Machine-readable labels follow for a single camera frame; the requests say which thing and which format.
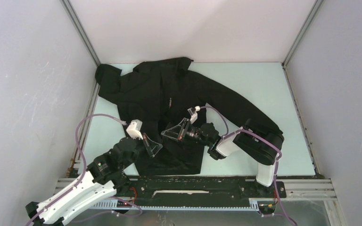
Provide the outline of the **black jacket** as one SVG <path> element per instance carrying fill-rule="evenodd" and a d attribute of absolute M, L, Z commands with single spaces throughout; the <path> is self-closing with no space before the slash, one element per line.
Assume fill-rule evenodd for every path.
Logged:
<path fill-rule="evenodd" d="M 239 93 L 189 69 L 192 60 L 178 57 L 142 62 L 130 73 L 101 64 L 95 72 L 99 96 L 117 106 L 120 119 L 138 119 L 141 132 L 163 148 L 151 158 L 142 154 L 135 162 L 141 176 L 194 175 L 201 172 L 204 147 L 162 137 L 165 129 L 189 117 L 188 109 L 210 105 L 238 127 L 248 120 L 281 134 L 278 125 Z"/>

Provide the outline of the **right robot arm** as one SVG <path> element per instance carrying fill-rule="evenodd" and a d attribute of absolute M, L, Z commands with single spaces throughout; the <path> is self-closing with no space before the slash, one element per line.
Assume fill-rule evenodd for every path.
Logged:
<path fill-rule="evenodd" d="M 200 127 L 184 118 L 179 124 L 162 131 L 161 135 L 181 143 L 197 143 L 208 147 L 208 154 L 222 160 L 235 152 L 244 152 L 257 162 L 255 190 L 262 197 L 274 191 L 274 177 L 282 156 L 283 132 L 251 119 L 231 134 L 220 136 L 213 123 Z"/>

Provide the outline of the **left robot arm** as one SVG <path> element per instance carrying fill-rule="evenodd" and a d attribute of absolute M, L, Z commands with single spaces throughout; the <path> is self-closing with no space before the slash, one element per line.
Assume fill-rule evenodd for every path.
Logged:
<path fill-rule="evenodd" d="M 25 209 L 30 218 L 27 225 L 65 226 L 98 202 L 125 196 L 130 180 L 124 169 L 140 157 L 154 158 L 162 144 L 142 138 L 124 137 L 107 152 L 96 157 L 72 183 L 43 202 L 30 202 Z"/>

